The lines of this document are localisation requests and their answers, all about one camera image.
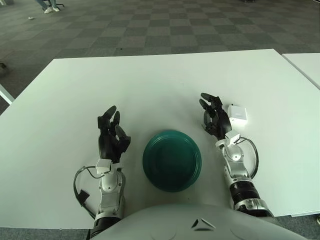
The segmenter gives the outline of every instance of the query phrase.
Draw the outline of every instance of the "small white device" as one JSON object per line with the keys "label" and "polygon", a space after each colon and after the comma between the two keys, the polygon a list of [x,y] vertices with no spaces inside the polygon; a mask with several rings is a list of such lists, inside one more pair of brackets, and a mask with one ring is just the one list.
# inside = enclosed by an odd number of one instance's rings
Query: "small white device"
{"label": "small white device", "polygon": [[228,116],[231,122],[246,124],[247,119],[247,110],[242,106],[230,105],[228,107]]}

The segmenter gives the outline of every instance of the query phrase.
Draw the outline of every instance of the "black cable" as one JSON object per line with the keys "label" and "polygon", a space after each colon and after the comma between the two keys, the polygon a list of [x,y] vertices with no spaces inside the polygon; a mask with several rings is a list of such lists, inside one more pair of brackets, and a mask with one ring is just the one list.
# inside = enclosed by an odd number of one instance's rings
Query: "black cable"
{"label": "black cable", "polygon": [[257,147],[256,147],[256,145],[254,144],[254,142],[251,141],[249,138],[246,138],[246,137],[241,136],[240,139],[243,139],[243,140],[242,140],[242,141],[238,141],[236,144],[240,144],[240,143],[243,143],[244,141],[248,141],[248,142],[251,144],[251,146],[252,146],[252,148],[253,148],[253,150],[254,150],[254,154],[255,154],[255,166],[254,166],[253,172],[250,174],[250,177],[253,179],[253,178],[256,176],[256,174],[257,174],[257,172],[258,172],[258,167],[259,167],[259,155],[258,155],[258,150],[257,150]]}
{"label": "black cable", "polygon": [[77,187],[76,187],[76,180],[77,180],[78,175],[79,175],[80,173],[82,173],[84,170],[87,170],[87,171],[90,173],[91,177],[93,177],[94,179],[100,179],[100,178],[102,178],[103,175],[102,175],[102,176],[99,176],[99,177],[96,177],[96,176],[94,176],[94,175],[90,172],[89,169],[94,169],[94,168],[96,168],[96,167],[95,167],[95,166],[83,166],[82,168],[80,168],[80,169],[75,173],[74,179],[73,179],[73,191],[74,191],[75,198],[78,200],[78,202],[80,203],[80,205],[89,213],[89,215],[90,215],[93,219],[96,218],[96,215],[86,206],[85,203],[81,203],[81,202],[79,201],[79,193],[78,193]]}

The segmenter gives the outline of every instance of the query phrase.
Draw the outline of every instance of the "checkered carpet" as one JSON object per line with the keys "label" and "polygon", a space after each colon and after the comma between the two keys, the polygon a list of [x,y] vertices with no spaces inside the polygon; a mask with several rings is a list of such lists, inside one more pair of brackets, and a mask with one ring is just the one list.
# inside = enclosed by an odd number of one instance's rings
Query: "checkered carpet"
{"label": "checkered carpet", "polygon": [[[0,7],[0,78],[14,97],[54,58],[252,49],[320,52],[320,4],[312,0],[34,0]],[[0,113],[7,104],[0,99]]]}

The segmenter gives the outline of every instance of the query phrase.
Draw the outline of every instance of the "white sneaker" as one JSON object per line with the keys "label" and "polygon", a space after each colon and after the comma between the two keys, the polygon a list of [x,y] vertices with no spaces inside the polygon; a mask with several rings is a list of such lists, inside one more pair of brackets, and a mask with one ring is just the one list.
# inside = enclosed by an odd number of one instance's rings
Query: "white sneaker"
{"label": "white sneaker", "polygon": [[52,10],[52,8],[51,7],[48,7],[45,11],[44,11],[44,13],[45,14],[48,14],[48,13],[51,13],[53,10]]}

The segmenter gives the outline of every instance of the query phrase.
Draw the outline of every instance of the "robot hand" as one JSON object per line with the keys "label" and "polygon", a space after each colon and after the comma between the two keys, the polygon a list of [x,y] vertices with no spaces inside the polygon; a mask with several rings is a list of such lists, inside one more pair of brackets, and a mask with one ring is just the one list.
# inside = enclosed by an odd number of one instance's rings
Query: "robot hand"
{"label": "robot hand", "polygon": [[220,98],[207,93],[201,93],[201,97],[211,103],[208,105],[199,100],[205,110],[204,130],[218,139],[215,145],[224,158],[224,176],[234,203],[233,209],[256,217],[272,217],[244,165],[244,152],[238,145],[240,134],[232,130]]}
{"label": "robot hand", "polygon": [[119,163],[121,154],[131,142],[131,137],[119,126],[120,112],[116,110],[117,107],[112,106],[102,116],[98,116],[100,158],[110,159],[113,164]]}
{"label": "robot hand", "polygon": [[226,133],[232,130],[229,117],[222,109],[222,102],[218,96],[212,96],[207,93],[201,93],[201,97],[207,100],[208,105],[201,98],[199,102],[204,108],[204,130],[210,135],[214,135],[218,140],[224,139]]}

